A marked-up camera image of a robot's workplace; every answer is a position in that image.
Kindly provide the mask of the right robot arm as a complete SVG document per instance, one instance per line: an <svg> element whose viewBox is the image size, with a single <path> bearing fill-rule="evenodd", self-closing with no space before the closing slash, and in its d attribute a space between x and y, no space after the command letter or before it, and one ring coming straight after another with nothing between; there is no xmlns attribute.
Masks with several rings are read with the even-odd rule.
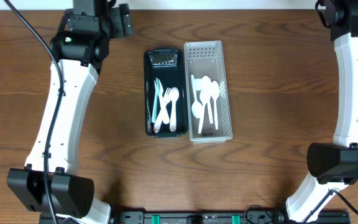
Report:
<svg viewBox="0 0 358 224"><path fill-rule="evenodd" d="M339 72L337 124L332 143L310 144L308 173L285 202L287 223L336 223L340 215L322 210L342 190L358 181L358 0L320 0L316 7L334 42Z"/></svg>

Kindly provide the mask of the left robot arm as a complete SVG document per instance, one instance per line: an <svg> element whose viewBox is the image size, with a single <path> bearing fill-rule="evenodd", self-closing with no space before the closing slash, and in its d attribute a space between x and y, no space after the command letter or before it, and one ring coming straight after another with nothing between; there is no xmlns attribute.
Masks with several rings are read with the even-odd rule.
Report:
<svg viewBox="0 0 358 224"><path fill-rule="evenodd" d="M90 96L111 39L133 33L130 9L116 1L75 1L44 47L52 59L50 89L34 146L7 185L41 223L112 223L112 206L78 176L78 145Z"/></svg>

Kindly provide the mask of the mint green plastic fork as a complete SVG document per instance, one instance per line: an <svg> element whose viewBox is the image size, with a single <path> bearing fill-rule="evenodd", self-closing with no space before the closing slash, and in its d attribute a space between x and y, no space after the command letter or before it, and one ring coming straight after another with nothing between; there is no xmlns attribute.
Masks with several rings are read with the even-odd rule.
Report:
<svg viewBox="0 0 358 224"><path fill-rule="evenodd" d="M154 81L155 86L155 94L154 94L154 104L152 109L152 122L155 123L157 119L157 102L158 102L158 95L160 94L160 80L158 78Z"/></svg>

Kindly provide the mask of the thick white plastic spoon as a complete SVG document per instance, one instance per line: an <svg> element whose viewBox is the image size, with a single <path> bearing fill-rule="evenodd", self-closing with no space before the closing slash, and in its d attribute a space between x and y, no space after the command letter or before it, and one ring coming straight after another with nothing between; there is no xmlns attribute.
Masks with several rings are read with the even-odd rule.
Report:
<svg viewBox="0 0 358 224"><path fill-rule="evenodd" d="M170 116L170 131L175 132L177 129L177 107L176 103L179 98L179 91L177 87L173 87L170 92L170 99L172 102L171 116Z"/></svg>

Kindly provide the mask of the white plastic fork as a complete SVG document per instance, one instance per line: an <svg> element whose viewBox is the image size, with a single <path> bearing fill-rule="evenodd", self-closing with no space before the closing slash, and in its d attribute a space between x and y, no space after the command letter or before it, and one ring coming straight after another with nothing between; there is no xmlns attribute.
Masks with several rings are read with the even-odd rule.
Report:
<svg viewBox="0 0 358 224"><path fill-rule="evenodd" d="M171 92L171 88L167 88L165 94L160 97L160 112L158 113L156 122L153 127L154 133L158 133L160 131L162 121L165 117L165 113L167 112L166 105L167 103L170 102L170 92Z"/></svg>
<svg viewBox="0 0 358 224"><path fill-rule="evenodd" d="M166 105L169 102L169 99L168 99L167 95L163 95L163 86L162 86L161 81L160 81L160 87L161 87L161 90L160 90L160 94L158 95L159 103L160 103L160 112L158 115L160 116L160 118L162 119L162 122L164 124L168 124L170 119L168 116Z"/></svg>

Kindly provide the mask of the thin white spoon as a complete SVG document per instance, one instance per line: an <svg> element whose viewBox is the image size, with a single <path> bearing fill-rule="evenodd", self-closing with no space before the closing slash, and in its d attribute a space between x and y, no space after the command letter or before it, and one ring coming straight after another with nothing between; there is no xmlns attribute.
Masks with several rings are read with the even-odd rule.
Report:
<svg viewBox="0 0 358 224"><path fill-rule="evenodd" d="M214 100L214 125L215 129L218 129L217 99L219 98L219 84L217 83L217 81L212 81L211 83L211 96Z"/></svg>
<svg viewBox="0 0 358 224"><path fill-rule="evenodd" d="M197 91L195 89L195 76L191 75L191 85L192 85L192 90L193 90L193 98L194 98L194 102L191 105L191 111L193 113L193 116L197 119L200 118L201 115L201 103L198 101L198 97L197 97Z"/></svg>
<svg viewBox="0 0 358 224"><path fill-rule="evenodd" d="M203 123L204 123L205 107L206 107L207 103L210 101L210 98L211 98L211 95L208 90L200 91L200 100L201 100L202 107L201 107L201 116L200 116L200 121L199 121L199 126L198 126L199 134L201 134L201 132L202 132Z"/></svg>
<svg viewBox="0 0 358 224"><path fill-rule="evenodd" d="M201 90L208 90L210 92L210 87L211 87L211 80L208 76L204 76L202 78L202 89ZM212 115L212 109L211 109L211 101L209 101L206 105L207 110L208 110L208 118L209 118L209 122L211 124L213 124L213 115Z"/></svg>

